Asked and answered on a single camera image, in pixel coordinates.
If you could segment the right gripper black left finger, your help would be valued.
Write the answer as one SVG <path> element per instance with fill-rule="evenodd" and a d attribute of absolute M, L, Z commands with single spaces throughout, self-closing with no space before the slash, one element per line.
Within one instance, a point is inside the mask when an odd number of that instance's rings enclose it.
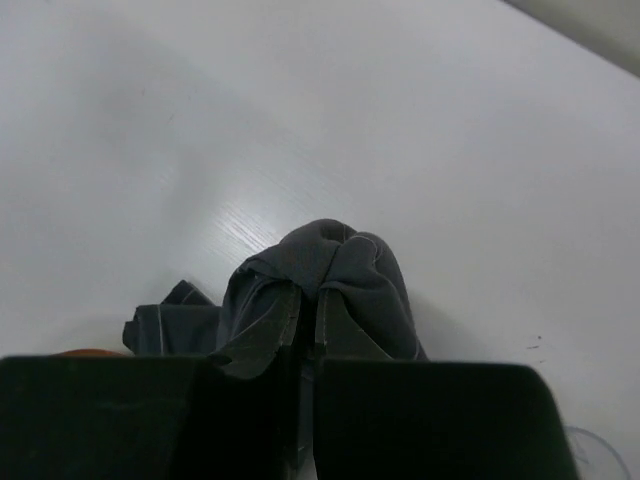
<path fill-rule="evenodd" d="M 1 362 L 5 479 L 293 479 L 300 468 L 302 295 L 251 295 L 239 335 L 177 287 L 127 323 L 127 356 L 69 352 Z"/>

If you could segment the dark grey checked cloth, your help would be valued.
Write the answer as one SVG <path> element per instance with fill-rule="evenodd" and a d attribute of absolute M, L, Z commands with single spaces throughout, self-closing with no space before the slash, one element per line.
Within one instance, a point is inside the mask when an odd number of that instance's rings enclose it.
<path fill-rule="evenodd" d="M 408 292 L 391 248 L 378 236 L 332 219 L 303 225 L 247 258 L 221 305 L 190 282 L 159 304 L 141 305 L 122 342 L 136 355 L 212 354 L 240 336 L 292 288 L 312 306 L 339 292 L 356 324 L 390 357 L 423 360 Z"/>

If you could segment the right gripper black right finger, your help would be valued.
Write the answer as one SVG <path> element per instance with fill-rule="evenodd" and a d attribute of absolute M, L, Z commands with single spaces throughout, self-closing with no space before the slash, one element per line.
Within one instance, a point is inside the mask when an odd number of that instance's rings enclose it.
<path fill-rule="evenodd" d="M 514 364 L 394 360 L 325 291 L 313 455 L 321 479 L 574 479 L 550 389 Z"/>

